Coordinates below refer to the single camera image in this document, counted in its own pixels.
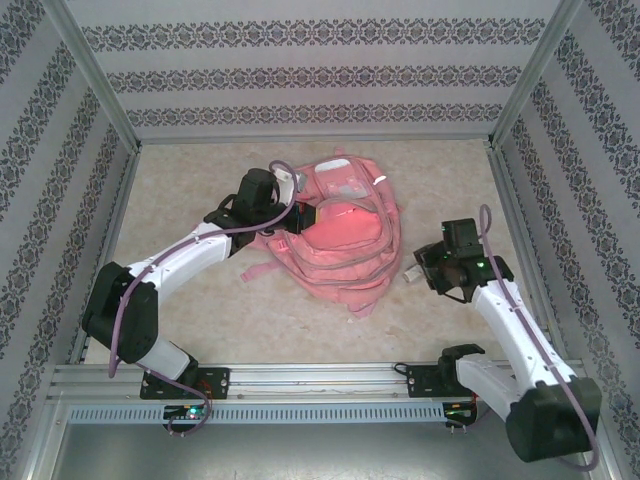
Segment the pink school backpack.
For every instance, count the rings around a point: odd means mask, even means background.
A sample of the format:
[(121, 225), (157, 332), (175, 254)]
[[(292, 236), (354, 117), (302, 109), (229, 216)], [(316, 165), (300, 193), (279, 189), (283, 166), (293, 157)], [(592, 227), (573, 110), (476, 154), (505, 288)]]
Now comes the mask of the pink school backpack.
[(400, 208), (389, 178), (374, 160), (341, 148), (296, 171), (306, 176), (299, 199), (316, 209), (315, 223), (299, 234), (257, 236), (250, 246), (271, 260), (241, 279), (283, 270), (313, 296), (357, 318), (371, 315), (402, 260)]

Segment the grey metal sheet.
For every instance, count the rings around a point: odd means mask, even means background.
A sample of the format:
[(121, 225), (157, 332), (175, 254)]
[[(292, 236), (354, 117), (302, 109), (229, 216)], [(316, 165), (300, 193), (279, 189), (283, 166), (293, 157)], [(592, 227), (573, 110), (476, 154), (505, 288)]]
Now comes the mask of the grey metal sheet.
[(54, 480), (588, 480), (557, 461), (523, 463), (502, 427), (435, 424), (71, 426)]

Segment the aluminium back rail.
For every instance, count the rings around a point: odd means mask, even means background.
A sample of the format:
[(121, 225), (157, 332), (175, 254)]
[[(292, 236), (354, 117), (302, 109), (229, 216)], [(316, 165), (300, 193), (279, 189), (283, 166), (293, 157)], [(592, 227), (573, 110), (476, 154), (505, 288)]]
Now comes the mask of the aluminium back rail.
[(476, 140), (489, 142), (489, 134), (479, 133), (409, 133), (378, 135), (258, 135), (258, 136), (201, 136), (201, 137), (156, 137), (140, 140), (140, 146), (160, 145), (203, 145), (203, 144), (244, 144), (244, 143), (306, 143), (331, 142), (342, 145), (345, 142), (376, 141), (462, 141)]

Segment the aluminium side rail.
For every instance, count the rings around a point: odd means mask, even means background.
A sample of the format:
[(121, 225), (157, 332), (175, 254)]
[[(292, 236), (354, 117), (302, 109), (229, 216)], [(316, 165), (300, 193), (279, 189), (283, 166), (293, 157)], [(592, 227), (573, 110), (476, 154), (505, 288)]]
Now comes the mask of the aluminium side rail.
[(108, 229), (104, 233), (102, 242), (102, 248), (100, 255), (94, 265), (94, 270), (91, 277), (91, 283), (89, 289), (85, 295), (84, 303), (80, 310), (80, 316), (78, 321), (78, 327), (74, 332), (72, 338), (71, 349), (68, 352), (68, 357), (65, 361), (67, 365), (77, 365), (84, 362), (87, 349), (87, 334), (82, 329), (82, 319), (86, 308), (89, 304), (90, 297), (92, 295), (94, 286), (97, 282), (99, 272), (101, 268), (109, 263), (116, 250), (120, 230), (124, 220), (127, 204), (130, 197), (130, 192), (134, 183), (136, 170), (140, 161), (142, 148), (139, 148), (135, 154), (131, 154), (127, 161), (126, 168), (122, 172), (120, 183), (117, 190), (117, 196), (114, 199), (112, 209), (110, 211), (108, 220)]
[(506, 163), (501, 153), (490, 144), (487, 145), (486, 151), (522, 273), (521, 282), (526, 287), (526, 296), (534, 318), (559, 355), (562, 358), (567, 358), (567, 351), (562, 342), (556, 316), (545, 288), (535, 250)]

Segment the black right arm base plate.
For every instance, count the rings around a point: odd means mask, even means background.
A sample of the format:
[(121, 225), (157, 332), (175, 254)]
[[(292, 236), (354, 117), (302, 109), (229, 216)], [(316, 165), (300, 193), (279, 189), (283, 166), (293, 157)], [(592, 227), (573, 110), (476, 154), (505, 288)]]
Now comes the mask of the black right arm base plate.
[(454, 366), (408, 365), (405, 376), (411, 398), (466, 398), (475, 394), (459, 382)]

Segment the aluminium mounting rail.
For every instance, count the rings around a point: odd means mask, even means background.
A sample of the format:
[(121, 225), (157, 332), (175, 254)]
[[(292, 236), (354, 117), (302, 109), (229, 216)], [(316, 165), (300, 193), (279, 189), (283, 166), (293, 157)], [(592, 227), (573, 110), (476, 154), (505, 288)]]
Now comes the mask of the aluminium mounting rail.
[[(226, 401), (246, 404), (365, 403), (408, 401), (407, 381), (390, 363), (232, 364)], [(115, 377), (100, 364), (54, 369), (45, 402), (56, 404), (133, 404), (143, 371), (122, 366)]]

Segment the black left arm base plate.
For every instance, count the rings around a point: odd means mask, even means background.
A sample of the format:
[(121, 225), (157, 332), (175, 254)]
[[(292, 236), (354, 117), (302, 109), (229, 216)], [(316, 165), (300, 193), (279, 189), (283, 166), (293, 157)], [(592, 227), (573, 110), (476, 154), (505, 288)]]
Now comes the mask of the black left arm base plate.
[[(183, 374), (178, 383), (189, 386), (211, 400), (224, 400), (228, 395), (230, 370), (222, 367), (198, 367)], [(198, 400), (199, 397), (182, 388), (167, 383), (156, 376), (145, 373), (140, 388), (143, 400)]]

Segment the aluminium frame post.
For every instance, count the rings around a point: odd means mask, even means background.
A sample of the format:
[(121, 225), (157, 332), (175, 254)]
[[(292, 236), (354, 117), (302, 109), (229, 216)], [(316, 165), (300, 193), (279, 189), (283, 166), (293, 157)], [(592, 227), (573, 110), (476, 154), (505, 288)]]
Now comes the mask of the aluminium frame post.
[(41, 0), (41, 3), (127, 151), (137, 153), (140, 140), (66, 0)]
[(537, 85), (582, 3), (583, 0), (559, 0), (556, 10), (541, 34), (540, 40), (516, 82), (494, 129), (488, 136), (488, 142), (492, 149), (501, 145), (509, 134), (512, 125), (524, 108), (530, 93)]

